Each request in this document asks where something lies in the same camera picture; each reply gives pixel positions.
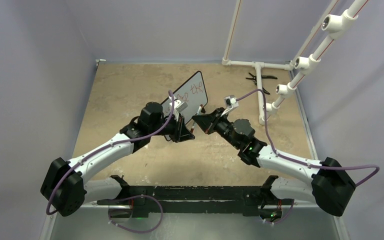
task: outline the wooden tabletop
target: wooden tabletop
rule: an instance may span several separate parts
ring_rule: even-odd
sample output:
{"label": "wooden tabletop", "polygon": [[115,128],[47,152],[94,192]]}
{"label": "wooden tabletop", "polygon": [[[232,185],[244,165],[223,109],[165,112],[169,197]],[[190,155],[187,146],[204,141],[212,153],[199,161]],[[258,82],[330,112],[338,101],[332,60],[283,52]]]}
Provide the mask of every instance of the wooden tabletop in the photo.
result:
{"label": "wooden tabletop", "polygon": [[[112,138],[130,120],[138,116],[148,102],[162,102],[168,90],[174,91],[196,71],[201,71],[208,94],[205,109],[212,112],[224,107],[223,98],[240,97],[256,89],[248,72],[251,67],[222,66],[220,64],[100,64],[87,103],[86,112],[77,137],[73,157],[84,154]],[[276,100],[277,84],[290,81],[285,70],[264,68],[263,75],[278,79],[264,79],[263,86]],[[257,94],[240,102],[228,119],[248,119],[255,136],[268,142],[264,126],[258,121]],[[307,135],[295,96],[286,99],[276,115],[270,117],[268,128],[279,150],[311,158]],[[130,185],[187,185],[187,186],[259,186],[269,175],[288,177],[270,169],[243,163],[238,151],[218,134],[204,134],[199,127],[195,140],[181,143],[167,142],[154,136],[139,151],[114,162],[93,179],[110,175],[124,175]]]}

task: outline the gray wall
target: gray wall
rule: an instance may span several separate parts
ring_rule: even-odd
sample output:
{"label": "gray wall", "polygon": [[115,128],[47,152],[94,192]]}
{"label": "gray wall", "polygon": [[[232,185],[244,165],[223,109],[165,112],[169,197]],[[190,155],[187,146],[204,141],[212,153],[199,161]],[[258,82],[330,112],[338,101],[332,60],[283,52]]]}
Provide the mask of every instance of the gray wall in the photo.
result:
{"label": "gray wall", "polygon": [[[236,0],[66,1],[94,56],[124,62],[220,62],[236,4]],[[329,3],[242,1],[230,58],[291,60]]]}
{"label": "gray wall", "polygon": [[[299,91],[320,158],[380,166],[357,188],[344,219],[351,239],[384,239],[384,1],[366,4]],[[368,173],[349,174],[358,181]]]}
{"label": "gray wall", "polygon": [[39,238],[40,187],[73,152],[93,76],[63,0],[0,0],[0,239]]}

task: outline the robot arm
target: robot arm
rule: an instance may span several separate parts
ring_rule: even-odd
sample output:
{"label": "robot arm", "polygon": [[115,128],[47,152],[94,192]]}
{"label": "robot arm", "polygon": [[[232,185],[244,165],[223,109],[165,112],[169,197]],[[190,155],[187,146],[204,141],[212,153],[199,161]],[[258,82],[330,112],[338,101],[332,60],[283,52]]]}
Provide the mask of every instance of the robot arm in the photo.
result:
{"label": "robot arm", "polygon": [[127,186],[122,177],[114,175],[105,180],[93,181],[91,178],[113,162],[147,145],[151,137],[146,136],[162,127],[155,135],[168,135],[175,143],[195,139],[186,128],[184,118],[180,114],[185,109],[186,103],[178,99],[173,102],[174,110],[170,119],[164,117],[160,103],[149,102],[139,116],[134,117],[104,144],[68,161],[62,158],[55,159],[40,188],[42,195],[49,200],[54,192],[51,204],[64,217],[74,213],[85,202],[114,199],[119,196],[123,187]]}
{"label": "robot arm", "polygon": [[247,119],[228,120],[236,101],[225,98],[227,109],[221,107],[209,114],[195,115],[192,119],[206,133],[217,132],[233,147],[239,150],[238,156],[247,165],[277,170],[295,179],[270,176],[262,189],[264,199],[297,199],[316,203],[325,212],[342,216],[354,190],[355,183],[344,170],[325,170],[318,166],[341,167],[333,158],[325,161],[298,157],[279,150],[273,151],[270,145],[254,137],[255,130]]}

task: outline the black metal base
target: black metal base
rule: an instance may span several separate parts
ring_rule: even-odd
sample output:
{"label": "black metal base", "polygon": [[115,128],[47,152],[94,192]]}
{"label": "black metal base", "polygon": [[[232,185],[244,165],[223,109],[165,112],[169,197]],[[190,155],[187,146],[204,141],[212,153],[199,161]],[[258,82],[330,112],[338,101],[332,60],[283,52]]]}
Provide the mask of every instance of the black metal base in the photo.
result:
{"label": "black metal base", "polygon": [[[149,195],[162,205],[164,213],[184,214],[242,214],[245,217],[260,216],[265,212],[264,205],[277,205],[277,199],[268,199],[261,186],[128,186],[118,199],[138,195]],[[291,199],[282,200],[283,204],[292,203]],[[128,205],[128,201],[100,200],[98,205]],[[159,213],[160,209],[148,198],[136,198],[132,212],[133,218],[146,218],[149,213]]]}

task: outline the black pliers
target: black pliers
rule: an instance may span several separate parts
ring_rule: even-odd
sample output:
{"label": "black pliers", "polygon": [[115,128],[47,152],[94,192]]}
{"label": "black pliers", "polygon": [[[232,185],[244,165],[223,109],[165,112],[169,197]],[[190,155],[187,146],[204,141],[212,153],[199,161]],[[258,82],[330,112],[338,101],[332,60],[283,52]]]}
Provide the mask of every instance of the black pliers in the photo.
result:
{"label": "black pliers", "polygon": [[[254,85],[257,85],[257,76],[254,76],[252,73],[248,72],[251,77],[245,77],[245,79],[252,80],[254,82]],[[278,79],[277,77],[273,75],[261,75],[261,79]],[[270,95],[270,92],[268,92],[264,87],[262,88],[263,92],[267,95]]]}

